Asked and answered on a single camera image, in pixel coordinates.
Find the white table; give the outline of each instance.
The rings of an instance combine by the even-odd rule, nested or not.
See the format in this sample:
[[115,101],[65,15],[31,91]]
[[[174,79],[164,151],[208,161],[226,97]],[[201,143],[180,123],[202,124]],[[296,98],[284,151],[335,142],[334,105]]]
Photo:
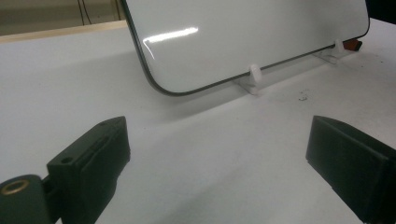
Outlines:
[[305,159],[314,115],[396,147],[396,27],[372,20],[361,52],[266,72],[294,76],[252,96],[233,83],[161,95],[129,31],[0,45],[0,182],[124,115],[132,160],[97,223],[361,223]]

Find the plastic stand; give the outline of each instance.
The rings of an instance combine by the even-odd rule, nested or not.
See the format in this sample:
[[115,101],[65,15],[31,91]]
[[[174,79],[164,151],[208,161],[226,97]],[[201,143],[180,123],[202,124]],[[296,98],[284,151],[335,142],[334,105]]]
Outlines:
[[341,40],[336,39],[334,42],[335,42],[334,48],[324,49],[322,51],[314,53],[313,55],[328,63],[338,64],[339,58],[345,56],[346,50]]
[[[334,41],[334,47],[324,49],[322,51],[316,52],[313,55],[328,62],[331,64],[338,64],[338,61],[343,56],[348,55],[350,51],[345,49],[344,43],[336,39]],[[234,82],[240,85],[243,89],[249,92],[252,95],[257,95],[260,89],[263,89],[265,86],[272,81],[267,78],[263,78],[262,70],[257,64],[252,64],[249,67],[250,74],[246,77],[240,77]]]
[[240,77],[235,83],[250,94],[257,95],[260,90],[260,83],[262,82],[262,70],[257,64],[253,64],[249,67],[249,71],[250,75],[248,77]]

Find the wall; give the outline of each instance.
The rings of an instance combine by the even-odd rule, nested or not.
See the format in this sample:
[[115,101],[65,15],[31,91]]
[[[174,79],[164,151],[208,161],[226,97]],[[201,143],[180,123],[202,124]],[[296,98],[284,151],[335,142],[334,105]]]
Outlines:
[[366,0],[371,18],[396,24],[395,0]]
[[[92,23],[123,19],[118,0],[84,0]],[[84,23],[89,24],[82,9]],[[78,0],[1,0],[0,35],[83,25]]]

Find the brass insert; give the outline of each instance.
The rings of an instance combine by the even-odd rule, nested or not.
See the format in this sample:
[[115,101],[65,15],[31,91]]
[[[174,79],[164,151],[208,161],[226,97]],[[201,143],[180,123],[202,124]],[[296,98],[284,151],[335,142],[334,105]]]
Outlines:
[[29,185],[29,181],[28,180],[16,180],[12,183],[9,183],[7,185],[5,185],[2,189],[1,189],[1,193],[3,195],[10,195],[10,194],[14,194],[14,193],[18,193],[24,189],[27,188],[27,186]]

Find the screw hole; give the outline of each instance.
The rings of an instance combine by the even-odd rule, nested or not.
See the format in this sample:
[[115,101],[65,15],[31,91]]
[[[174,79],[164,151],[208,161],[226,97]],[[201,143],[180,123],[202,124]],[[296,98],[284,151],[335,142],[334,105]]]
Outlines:
[[62,163],[69,163],[70,161],[72,161],[73,160],[73,158],[71,158],[71,157],[66,157],[66,158],[64,158],[63,160],[62,160]]
[[29,185],[28,180],[17,180],[10,184],[7,184],[5,187],[1,189],[1,193],[4,195],[10,195],[14,193],[18,193]]

